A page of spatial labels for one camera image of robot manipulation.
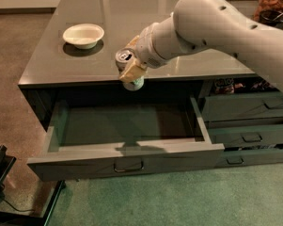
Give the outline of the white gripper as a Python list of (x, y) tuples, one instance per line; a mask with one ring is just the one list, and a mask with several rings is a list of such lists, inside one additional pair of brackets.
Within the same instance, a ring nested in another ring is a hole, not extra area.
[(134, 49), (137, 58), (129, 61), (120, 73), (119, 80), (124, 83), (131, 83), (142, 77), (147, 66), (157, 69), (174, 57), (192, 52), (192, 44), (176, 32), (172, 17), (143, 29), (140, 36), (136, 35), (126, 44), (126, 48)]

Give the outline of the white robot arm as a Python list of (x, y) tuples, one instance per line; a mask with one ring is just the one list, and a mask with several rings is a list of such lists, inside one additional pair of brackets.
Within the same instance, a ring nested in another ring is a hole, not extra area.
[(170, 17), (144, 28), (116, 53), (119, 80), (214, 49), (235, 57), (283, 92), (283, 30), (246, 18), (226, 0), (179, 0)]

